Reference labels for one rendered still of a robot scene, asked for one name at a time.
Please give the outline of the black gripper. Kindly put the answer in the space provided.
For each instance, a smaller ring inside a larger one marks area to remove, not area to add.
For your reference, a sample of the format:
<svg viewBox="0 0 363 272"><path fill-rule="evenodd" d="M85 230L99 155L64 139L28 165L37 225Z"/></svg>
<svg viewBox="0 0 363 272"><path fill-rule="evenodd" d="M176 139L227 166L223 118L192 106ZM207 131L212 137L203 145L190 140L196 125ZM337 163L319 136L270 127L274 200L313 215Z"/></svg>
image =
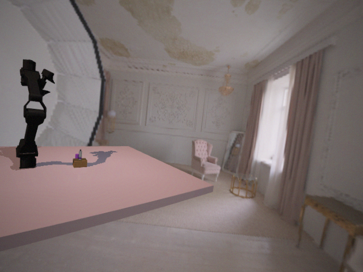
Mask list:
<svg viewBox="0 0 363 272"><path fill-rule="evenodd" d="M45 87L45 84L46 84L46 80L48 80L52 83L55 83L53 81L54 73L44 69L41 74L42 74L42 79L40 78L40 81L39 81L39 89L40 89L41 95L44 96L44 95L50 93L49 91L43 90Z"/></svg>

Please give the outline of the tan square block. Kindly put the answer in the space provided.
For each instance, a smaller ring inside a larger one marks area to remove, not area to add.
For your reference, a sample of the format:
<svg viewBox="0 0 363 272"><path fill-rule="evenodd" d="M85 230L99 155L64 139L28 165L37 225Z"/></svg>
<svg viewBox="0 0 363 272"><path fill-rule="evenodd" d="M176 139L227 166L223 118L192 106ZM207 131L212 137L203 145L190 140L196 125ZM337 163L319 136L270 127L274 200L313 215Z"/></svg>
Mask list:
<svg viewBox="0 0 363 272"><path fill-rule="evenodd" d="M74 168L81 168L81 167L87 167L87 159L86 158L75 158L73 159L73 167Z"/></svg>

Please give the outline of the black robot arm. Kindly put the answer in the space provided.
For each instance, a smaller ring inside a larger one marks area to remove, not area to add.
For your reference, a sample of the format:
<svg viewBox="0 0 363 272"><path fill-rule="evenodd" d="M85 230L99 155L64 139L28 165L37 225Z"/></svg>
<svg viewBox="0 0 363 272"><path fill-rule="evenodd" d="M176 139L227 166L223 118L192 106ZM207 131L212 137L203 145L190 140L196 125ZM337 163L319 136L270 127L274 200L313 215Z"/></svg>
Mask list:
<svg viewBox="0 0 363 272"><path fill-rule="evenodd" d="M38 157L35 136L37 128L46 118L46 106L43 103L43 96L40 93L39 71L35 71L36 63L33 60L24 60L20 69L21 85L27 86L29 91L28 102L23 107L23 117L26 119L27 127L24 139L21 139L16 148L16 157L20 158L20 168L34 168ZM44 110L27 108L30 101L40 102ZM29 154L31 153L31 154Z"/></svg>

